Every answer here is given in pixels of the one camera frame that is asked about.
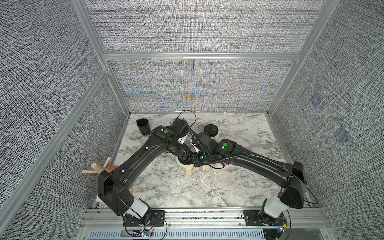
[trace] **black metal mounting plate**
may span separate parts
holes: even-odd
[[[162,227],[164,225],[164,216],[165,216],[164,210],[152,210],[151,211],[151,219],[146,224],[147,227],[151,227],[153,225],[153,221],[155,221],[155,227]],[[124,219],[124,226],[126,227],[142,227],[142,222],[134,218],[131,215],[127,215],[128,219]]]
[[[244,210],[244,220],[247,226],[265,226],[259,220],[259,210]],[[278,218],[275,222],[272,223],[274,226],[283,226],[284,220],[282,218]]]

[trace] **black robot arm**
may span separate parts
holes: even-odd
[[[195,151],[181,139],[190,132]],[[158,126],[152,130],[147,142],[127,161],[111,173],[103,171],[98,178],[99,198],[117,215],[125,213],[136,218],[149,219],[151,208],[134,198],[129,188],[140,173],[161,153],[169,151],[180,163],[195,167],[213,163],[226,163],[244,167],[272,180],[281,187],[276,196],[266,199],[260,211],[261,220],[277,218],[288,207],[300,209],[304,202],[306,175],[299,162],[288,164],[251,152],[228,139],[219,143],[207,132],[196,134],[188,123],[177,118],[171,126]]]

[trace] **textured gray panel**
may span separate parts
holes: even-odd
[[[71,2],[2,1],[0,207],[101,70]]]
[[[74,239],[97,195],[97,174],[81,170],[112,155],[124,118],[105,80],[2,240]]]
[[[273,115],[339,240],[382,239],[383,16],[342,0]]]
[[[300,52],[326,0],[85,0],[104,51]]]
[[[111,60],[135,111],[267,111],[289,60]]]

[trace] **black mug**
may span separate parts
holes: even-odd
[[[146,135],[151,132],[151,127],[149,126],[149,122],[145,118],[136,120],[136,125],[139,128],[140,133],[143,135]]]

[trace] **white marble surface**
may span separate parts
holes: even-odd
[[[136,141],[128,139],[140,136],[137,119],[148,119],[153,129],[159,125],[171,125],[177,115],[132,114],[114,165],[125,162],[147,140],[147,137]],[[228,138],[253,152],[285,162],[264,114],[196,115],[197,121],[192,126],[196,133],[207,124],[216,124],[221,131],[217,141]],[[194,121],[192,113],[182,113],[181,117],[190,124]],[[265,198],[279,190],[269,179],[232,165],[211,169],[207,174],[197,168],[191,175],[185,175],[175,158],[168,153],[156,158],[133,184],[133,195],[151,207],[249,207],[260,206]]]

